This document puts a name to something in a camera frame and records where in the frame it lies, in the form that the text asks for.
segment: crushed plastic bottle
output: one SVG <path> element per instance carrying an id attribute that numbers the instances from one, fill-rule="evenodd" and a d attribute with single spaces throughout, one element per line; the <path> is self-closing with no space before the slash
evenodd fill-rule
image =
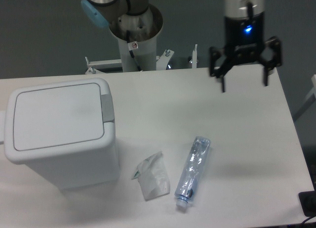
<path id="1" fill-rule="evenodd" d="M 176 205 L 182 209 L 186 209 L 188 202 L 193 201 L 210 144 L 211 141 L 204 137 L 196 137 L 193 142 L 174 194 L 178 198 Z"/>

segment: table surface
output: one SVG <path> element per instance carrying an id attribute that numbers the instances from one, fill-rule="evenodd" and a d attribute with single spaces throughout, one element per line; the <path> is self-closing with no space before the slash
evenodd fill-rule
<path id="1" fill-rule="evenodd" d="M 0 146 L 0 227 L 263 227 L 305 219 L 298 193 L 313 190 L 277 72 L 234 67 L 226 93 L 207 69 L 0 80 L 0 110 L 23 86 L 104 78 L 110 85 L 121 167 L 115 182 L 59 191 Z M 195 136 L 211 151 L 184 214 L 174 191 Z M 162 150 L 169 195 L 145 201 L 136 165 Z"/>

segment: plastic bag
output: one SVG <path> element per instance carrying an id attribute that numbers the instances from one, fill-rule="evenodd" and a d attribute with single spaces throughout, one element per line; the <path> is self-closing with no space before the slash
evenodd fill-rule
<path id="1" fill-rule="evenodd" d="M 137 166 L 132 179 L 136 178 L 146 201 L 170 193 L 170 181 L 161 151 L 143 160 Z"/>

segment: cable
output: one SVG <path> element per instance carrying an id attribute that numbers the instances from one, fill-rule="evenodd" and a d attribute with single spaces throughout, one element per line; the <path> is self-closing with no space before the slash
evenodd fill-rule
<path id="1" fill-rule="evenodd" d="M 127 42 L 127 44 L 130 43 L 129 36 L 130 36 L 130 32 L 127 30 L 127 31 L 126 31 L 126 42 Z M 132 59 L 134 60 L 138 71 L 142 72 L 143 70 L 142 70 L 142 68 L 139 66 L 139 63 L 137 62 L 137 59 L 135 58 L 135 55 L 134 55 L 134 53 L 133 53 L 133 50 L 130 50 L 130 51 L 129 51 L 129 54 L 130 54 L 130 56 L 132 57 Z"/>
<path id="2" fill-rule="evenodd" d="M 301 225 L 300 225 L 300 227 L 299 227 L 299 228 L 303 228 L 303 227 L 304 227 L 305 222 L 309 221 L 310 219 L 313 219 L 314 217 L 316 217 L 316 215 L 315 215 L 315 216 L 312 216 L 312 217 L 308 217 L 306 220 L 304 220 L 304 221 L 301 223 Z"/>

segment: white trash can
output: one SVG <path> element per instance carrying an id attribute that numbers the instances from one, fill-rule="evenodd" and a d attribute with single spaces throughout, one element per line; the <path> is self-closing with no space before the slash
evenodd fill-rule
<path id="1" fill-rule="evenodd" d="M 4 151 L 59 189 L 117 179 L 108 83 L 92 78 L 15 90 L 5 113 Z"/>

